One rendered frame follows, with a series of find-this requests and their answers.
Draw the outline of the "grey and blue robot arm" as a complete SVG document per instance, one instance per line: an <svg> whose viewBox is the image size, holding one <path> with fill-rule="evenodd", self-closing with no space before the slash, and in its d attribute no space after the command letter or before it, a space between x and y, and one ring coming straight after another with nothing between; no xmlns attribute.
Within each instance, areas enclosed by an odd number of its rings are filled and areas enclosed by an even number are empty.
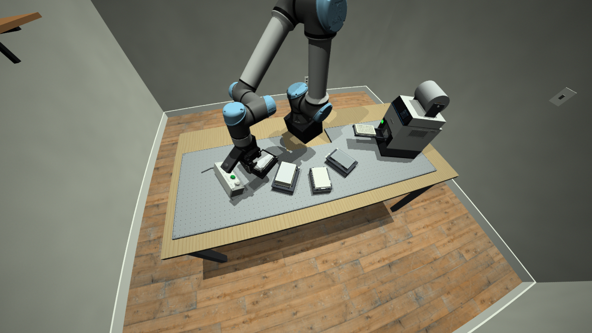
<svg viewBox="0 0 592 333"><path fill-rule="evenodd" d="M236 146L252 141L250 126L276 112L274 99L255 92L289 31L304 24L308 38L308 86L303 82L287 89L290 119L298 126L323 122L332 111L327 79L331 43L346 19L346 0L278 0L264 34L254 49L238 82L228 93L234 103L222 110L224 122Z"/></svg>

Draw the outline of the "white horizontal roll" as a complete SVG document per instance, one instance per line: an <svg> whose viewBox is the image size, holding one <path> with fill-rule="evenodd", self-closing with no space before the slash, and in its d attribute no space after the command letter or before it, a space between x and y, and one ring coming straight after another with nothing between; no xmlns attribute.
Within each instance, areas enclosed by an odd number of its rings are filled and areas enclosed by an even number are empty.
<svg viewBox="0 0 592 333"><path fill-rule="evenodd" d="M425 112L428 112L434 103L445 104L441 111L443 111L448 106L448 104L450 104L450 98L432 80L428 80L420 84L416 88L414 96L424 108Z"/></svg>

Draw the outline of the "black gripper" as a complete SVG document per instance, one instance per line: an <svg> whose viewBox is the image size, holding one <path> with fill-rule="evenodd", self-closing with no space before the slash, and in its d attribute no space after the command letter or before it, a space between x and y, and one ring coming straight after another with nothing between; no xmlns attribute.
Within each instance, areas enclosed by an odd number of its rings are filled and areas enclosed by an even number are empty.
<svg viewBox="0 0 592 333"><path fill-rule="evenodd" d="M245 150L245 154L243 154L242 158L239 160L243 168L246 170L247 173L252 173L253 168L257 165L257 161L253 162L256 158L261 157L261 150L260 147L257 146L256 138L252 135L252 141L249 145L246 146L235 146L237 149Z"/></svg>

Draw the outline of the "grey button panel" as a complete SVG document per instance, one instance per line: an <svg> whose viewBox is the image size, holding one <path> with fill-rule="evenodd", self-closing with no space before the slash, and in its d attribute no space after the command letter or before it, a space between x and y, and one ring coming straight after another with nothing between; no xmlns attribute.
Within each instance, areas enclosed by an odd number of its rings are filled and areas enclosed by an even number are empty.
<svg viewBox="0 0 592 333"><path fill-rule="evenodd" d="M223 162L215 163L213 170L218 179L220 180L221 184L225 188L226 192L228 192L228 195L230 196L231 200L234 200L240 195L244 194L246 190L233 171L231 171L231 173L226 173L223 169L220 168L222 163Z"/></svg>

